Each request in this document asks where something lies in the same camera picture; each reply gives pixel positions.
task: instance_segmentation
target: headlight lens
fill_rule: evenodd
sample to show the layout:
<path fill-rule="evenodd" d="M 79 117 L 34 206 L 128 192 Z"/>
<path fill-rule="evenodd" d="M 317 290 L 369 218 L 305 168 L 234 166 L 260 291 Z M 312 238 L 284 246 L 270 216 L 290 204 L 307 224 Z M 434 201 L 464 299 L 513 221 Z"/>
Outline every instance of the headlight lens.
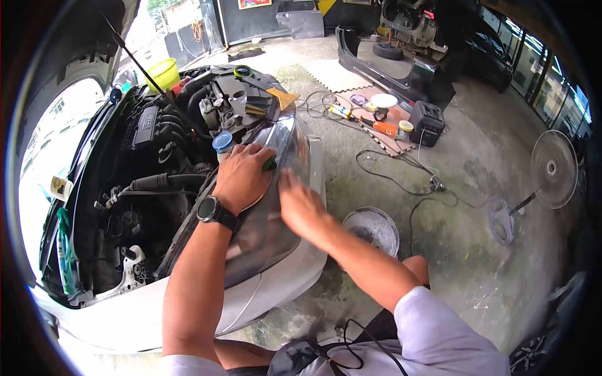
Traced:
<path fill-rule="evenodd" d="M 309 142 L 294 117 L 281 118 L 265 129 L 254 142 L 276 149 L 278 168 L 274 171 L 264 198 L 241 213 L 240 224 L 226 254 L 225 286 L 234 286 L 266 270 L 291 253 L 300 238 L 280 217 L 278 177 L 283 167 L 292 168 L 309 183 Z"/>

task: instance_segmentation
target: green sponge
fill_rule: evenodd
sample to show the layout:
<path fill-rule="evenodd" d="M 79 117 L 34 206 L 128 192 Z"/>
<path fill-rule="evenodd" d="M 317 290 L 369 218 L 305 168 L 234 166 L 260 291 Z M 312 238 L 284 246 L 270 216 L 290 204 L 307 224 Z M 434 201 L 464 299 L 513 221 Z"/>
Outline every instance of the green sponge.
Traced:
<path fill-rule="evenodd" d="M 278 165 L 276 164 L 276 157 L 271 156 L 266 162 L 263 163 L 263 165 L 261 166 L 261 171 L 272 171 L 275 170 L 277 166 Z"/>

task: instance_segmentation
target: hood prop rod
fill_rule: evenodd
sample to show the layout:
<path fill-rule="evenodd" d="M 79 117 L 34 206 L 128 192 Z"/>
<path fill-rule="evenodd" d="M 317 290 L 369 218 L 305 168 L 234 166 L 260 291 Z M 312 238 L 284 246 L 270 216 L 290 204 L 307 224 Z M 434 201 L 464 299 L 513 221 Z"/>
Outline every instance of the hood prop rod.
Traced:
<path fill-rule="evenodd" d="M 210 135 L 204 134 L 201 131 L 201 129 L 192 120 L 190 120 L 190 118 L 188 118 L 188 116 L 173 102 L 173 100 L 171 98 L 169 98 L 165 94 L 165 92 L 163 92 L 163 90 L 159 87 L 159 85 L 157 85 L 155 80 L 148 74 L 148 72 L 144 68 L 142 68 L 142 65 L 140 65 L 138 60 L 136 60 L 134 58 L 134 55 L 125 46 L 125 41 L 123 40 L 123 38 L 121 38 L 121 35 L 119 35 L 119 33 L 115 30 L 115 28 L 113 28 L 113 25 L 107 19 L 107 17 L 104 15 L 104 13 L 100 9 L 99 9 L 99 11 L 101 12 L 102 16 L 105 18 L 105 21 L 107 21 L 107 24 L 111 28 L 111 33 L 113 34 L 113 39 L 115 40 L 115 42 L 117 42 L 119 47 L 121 47 L 128 54 L 128 56 L 130 57 L 130 59 L 132 59 L 134 64 L 136 64 L 138 66 L 138 68 L 140 68 L 142 73 L 144 73 L 144 76 L 146 77 L 146 79 L 148 79 L 149 82 L 155 86 L 157 91 L 159 91 L 159 94 L 161 94 L 161 96 L 172 106 L 173 110 L 176 111 L 178 113 L 178 115 L 180 115 L 180 117 L 182 118 L 182 121 L 184 121 L 184 123 L 186 123 L 190 128 L 194 129 L 196 134 L 198 134 L 200 137 L 205 138 L 207 140 L 212 140 L 213 137 L 211 137 Z"/>

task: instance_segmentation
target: white shirt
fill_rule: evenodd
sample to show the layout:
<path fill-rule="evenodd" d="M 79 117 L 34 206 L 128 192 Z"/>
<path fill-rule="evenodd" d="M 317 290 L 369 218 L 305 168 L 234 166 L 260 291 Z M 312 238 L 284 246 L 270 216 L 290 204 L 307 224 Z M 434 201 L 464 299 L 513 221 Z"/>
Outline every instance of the white shirt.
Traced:
<path fill-rule="evenodd" d="M 508 356 L 425 287 L 415 287 L 397 303 L 395 323 L 399 341 L 380 341 L 403 366 L 408 375 L 460 376 L 510 375 Z M 350 346 L 364 361 L 362 369 L 342 369 L 349 376 L 401 374 L 397 365 L 374 342 Z M 345 346 L 328 351 L 337 363 L 349 367 L 359 361 Z M 226 376 L 217 363 L 196 356 L 169 355 L 160 361 L 160 373 L 173 376 Z M 300 376 L 332 376 L 325 358 L 319 357 Z"/>

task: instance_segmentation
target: black box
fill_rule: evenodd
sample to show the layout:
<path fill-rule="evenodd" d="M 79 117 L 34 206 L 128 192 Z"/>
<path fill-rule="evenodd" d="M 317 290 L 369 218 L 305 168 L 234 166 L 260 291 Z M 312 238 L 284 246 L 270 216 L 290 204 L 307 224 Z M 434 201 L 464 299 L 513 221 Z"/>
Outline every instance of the black box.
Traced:
<path fill-rule="evenodd" d="M 445 129 L 441 108 L 422 100 L 414 103 L 409 122 L 414 126 L 414 130 L 410 132 L 410 141 L 420 144 L 422 138 L 422 145 L 426 147 L 433 147 Z"/>

